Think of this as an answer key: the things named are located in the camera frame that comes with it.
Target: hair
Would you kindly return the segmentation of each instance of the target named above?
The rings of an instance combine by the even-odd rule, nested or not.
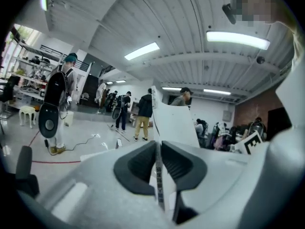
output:
[[[65,62],[73,62],[73,63],[76,63],[77,59],[75,56],[73,55],[68,55],[65,59],[64,59]]]

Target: white pants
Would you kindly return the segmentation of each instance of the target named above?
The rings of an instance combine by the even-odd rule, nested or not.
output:
[[[61,112],[61,117],[63,118],[66,113]],[[49,147],[57,147],[57,148],[62,148],[64,147],[64,142],[63,142],[63,125],[64,125],[64,119],[60,119],[58,117],[58,126],[57,126],[57,131],[54,137],[48,138],[48,143]]]

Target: man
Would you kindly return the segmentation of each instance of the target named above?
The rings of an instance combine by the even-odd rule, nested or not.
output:
[[[120,114],[119,118],[116,119],[116,122],[115,122],[115,127],[116,127],[115,130],[117,132],[119,131],[121,118],[122,118],[122,133],[126,132],[126,117],[127,117],[128,108],[130,107],[131,95],[132,95],[132,93],[128,91],[126,93],[126,95],[122,96],[122,100],[124,101],[124,107],[121,109],[121,114]]]
[[[263,141],[266,140],[267,129],[266,126],[263,124],[261,117],[257,117],[255,121],[249,123],[249,125],[244,131],[242,140],[244,140],[249,135],[253,134],[255,130],[259,133]]]
[[[106,111],[107,112],[112,112],[112,108],[113,108],[113,105],[116,101],[116,95],[118,94],[117,91],[114,91],[114,93],[110,94],[110,102],[109,104],[107,105],[106,107]]]
[[[172,106],[185,106],[185,102],[189,101],[193,92],[184,87],[180,90],[181,96],[175,98],[175,100],[171,103]]]
[[[75,53],[69,54],[65,59],[63,65],[60,65],[56,68],[52,73],[51,77],[57,73],[58,71],[62,71],[67,73],[70,68],[72,68],[77,61],[77,55]],[[77,83],[77,74],[75,71],[71,71],[67,75],[67,94],[71,96],[72,91],[76,88]],[[64,99],[62,104],[60,105],[60,116],[58,118],[58,126],[57,131],[54,137],[48,138],[48,143],[50,147],[51,155],[60,154],[66,150],[66,146],[63,141],[63,125],[64,125],[64,118],[66,116],[66,108],[67,108],[67,99]]]
[[[242,16],[243,21],[263,21],[267,24],[279,22],[293,34],[295,55],[292,60],[292,71],[305,56],[305,36],[295,16],[283,0],[231,0],[231,12],[228,17]]]
[[[144,141],[148,140],[148,122],[149,118],[153,114],[153,105],[152,105],[152,89],[148,89],[148,94],[144,95],[138,104],[139,106],[139,115],[137,120],[137,126],[135,128],[135,135],[133,139],[138,141],[138,136],[140,133],[140,128],[143,123],[143,132],[144,137],[142,138]]]
[[[99,107],[101,107],[103,93],[106,90],[106,84],[104,83],[104,80],[101,80],[101,84],[98,87],[95,95],[95,102],[99,104]]]

